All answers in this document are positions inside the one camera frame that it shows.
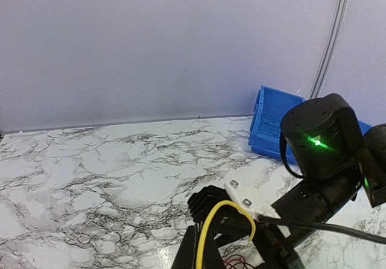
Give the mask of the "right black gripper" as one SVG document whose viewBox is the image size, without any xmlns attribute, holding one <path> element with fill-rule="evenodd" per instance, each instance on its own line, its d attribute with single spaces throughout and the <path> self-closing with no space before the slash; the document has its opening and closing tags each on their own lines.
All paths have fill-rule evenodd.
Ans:
<svg viewBox="0 0 386 269">
<path fill-rule="evenodd" d="M 339 94 L 304 101 L 280 122 L 280 155 L 300 179 L 273 203 L 284 220 L 325 223 L 362 185 L 356 150 L 364 147 L 353 109 Z"/>
</svg>

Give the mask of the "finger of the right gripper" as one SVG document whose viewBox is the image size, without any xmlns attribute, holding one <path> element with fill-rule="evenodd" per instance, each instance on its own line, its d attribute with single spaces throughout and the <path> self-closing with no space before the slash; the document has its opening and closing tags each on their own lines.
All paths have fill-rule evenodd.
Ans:
<svg viewBox="0 0 386 269">
<path fill-rule="evenodd" d="M 256 249 L 263 260 L 256 266 L 258 269 L 305 268 L 294 247 L 275 225 L 262 224 L 257 226 Z"/>
<path fill-rule="evenodd" d="M 198 243 L 200 239 L 201 226 L 194 224 L 186 229 L 182 243 L 177 251 L 171 268 L 196 268 Z M 210 232 L 207 233 L 203 251 L 202 268 L 215 269 L 225 268 L 223 259 L 218 251 L 217 244 Z"/>
</svg>

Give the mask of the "blue three-compartment bin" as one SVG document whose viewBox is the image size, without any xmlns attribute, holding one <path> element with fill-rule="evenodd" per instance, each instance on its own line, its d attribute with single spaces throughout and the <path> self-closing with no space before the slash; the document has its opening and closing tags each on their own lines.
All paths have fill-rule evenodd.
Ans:
<svg viewBox="0 0 386 269">
<path fill-rule="evenodd" d="M 284 115 L 305 99 L 262 86 L 258 92 L 248 144 L 255 153 L 281 159 L 280 122 Z"/>
</svg>

